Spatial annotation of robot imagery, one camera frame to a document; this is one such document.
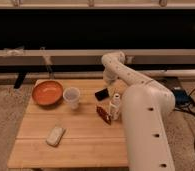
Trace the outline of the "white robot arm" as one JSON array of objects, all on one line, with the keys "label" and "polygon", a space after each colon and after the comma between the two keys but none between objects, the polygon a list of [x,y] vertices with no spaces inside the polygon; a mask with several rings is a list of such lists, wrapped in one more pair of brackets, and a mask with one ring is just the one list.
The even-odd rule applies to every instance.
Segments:
[{"label": "white robot arm", "polygon": [[102,56],[103,79],[128,87],[122,95],[122,122],[129,171],[175,171],[162,117],[175,107],[173,93],[158,81],[125,65],[122,51]]}]

